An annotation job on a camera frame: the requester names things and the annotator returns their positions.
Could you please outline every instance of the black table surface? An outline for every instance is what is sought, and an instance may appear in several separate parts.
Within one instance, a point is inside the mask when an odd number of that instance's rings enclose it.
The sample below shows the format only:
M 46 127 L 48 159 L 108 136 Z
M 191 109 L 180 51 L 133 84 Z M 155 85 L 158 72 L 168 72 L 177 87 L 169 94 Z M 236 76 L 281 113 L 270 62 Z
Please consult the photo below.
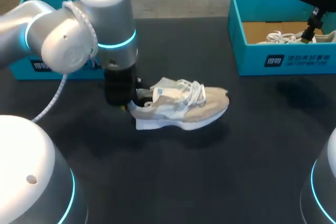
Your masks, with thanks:
M 240 77 L 226 23 L 137 21 L 139 76 L 229 90 L 215 123 L 136 131 L 98 81 L 69 81 L 39 122 L 85 190 L 89 223 L 301 223 L 301 187 L 336 126 L 336 76 Z M 31 119 L 58 84 L 1 71 L 0 113 Z

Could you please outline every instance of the white shoelace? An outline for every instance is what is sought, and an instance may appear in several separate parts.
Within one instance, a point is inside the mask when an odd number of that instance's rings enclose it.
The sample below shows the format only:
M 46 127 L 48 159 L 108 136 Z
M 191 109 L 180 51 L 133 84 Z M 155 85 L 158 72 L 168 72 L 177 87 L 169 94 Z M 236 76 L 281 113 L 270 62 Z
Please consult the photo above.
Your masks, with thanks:
M 266 36 L 267 42 L 275 42 L 279 44 L 285 43 L 294 43 L 297 38 L 294 34 L 281 34 L 280 31 L 275 31 L 275 33 L 271 33 Z
M 187 102 L 187 107 L 191 105 L 196 105 L 196 104 L 204 104 L 206 101 L 206 94 L 205 94 L 205 88 L 203 84 L 200 84 L 197 81 L 187 81 L 187 80 L 178 80 L 177 83 L 183 84 L 184 88 L 182 91 L 189 90 L 189 95 L 182 100 L 182 102 L 186 101 Z

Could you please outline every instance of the white cable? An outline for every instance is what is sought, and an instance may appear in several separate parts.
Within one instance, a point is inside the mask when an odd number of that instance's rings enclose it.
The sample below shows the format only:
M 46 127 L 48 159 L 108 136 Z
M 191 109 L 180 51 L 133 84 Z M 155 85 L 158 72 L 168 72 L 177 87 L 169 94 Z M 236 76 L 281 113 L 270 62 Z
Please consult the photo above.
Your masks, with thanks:
M 98 39 L 97 39 L 97 35 L 96 32 L 94 31 L 93 26 L 91 25 L 89 19 L 86 17 L 86 15 L 76 6 L 74 5 L 74 3 L 72 1 L 65 1 L 62 4 L 63 7 L 69 9 L 74 16 L 76 17 L 77 21 L 79 24 L 81 25 L 85 25 L 91 32 L 91 37 L 92 37 L 92 43 L 93 43 L 93 49 L 92 52 L 90 54 L 90 59 L 92 61 L 93 66 L 95 65 L 96 61 L 95 61 L 95 56 L 98 52 Z M 32 119 L 33 123 L 38 122 L 43 116 L 45 116 L 49 110 L 54 106 L 54 104 L 56 103 L 56 101 L 58 100 L 64 85 L 67 81 L 67 75 L 64 74 L 61 80 L 61 83 L 56 91 L 56 94 L 54 95 L 54 97 L 52 98 L 52 100 L 49 102 L 49 104 L 46 106 L 46 108 L 39 113 L 39 115 L 37 117 L 35 117 L 34 119 Z
M 93 49 L 90 54 L 90 59 L 92 61 L 92 64 L 94 65 L 96 63 L 94 58 L 96 54 L 98 53 L 98 39 L 97 39 L 96 32 L 94 31 L 94 28 L 91 25 L 90 20 L 72 1 L 64 1 L 62 6 L 69 9 L 74 14 L 78 23 L 85 25 L 90 30 L 91 37 L 92 37 L 92 43 L 93 43 Z
M 41 112 L 39 113 L 39 115 L 37 117 L 35 117 L 34 119 L 32 119 L 32 122 L 33 123 L 36 123 L 38 122 L 43 116 L 45 116 L 49 110 L 54 106 L 54 104 L 56 103 L 56 101 L 58 100 L 59 98 L 59 95 L 61 94 L 63 88 L 64 88 L 64 85 L 67 81 L 67 78 L 68 78 L 68 75 L 67 74 L 63 74 L 63 77 L 62 77 L 62 80 L 61 80 L 61 83 L 59 84 L 58 86 L 58 89 L 56 91 L 56 94 L 54 95 L 54 97 L 52 98 L 52 100 L 49 102 L 49 104 L 46 106 L 46 108 Z

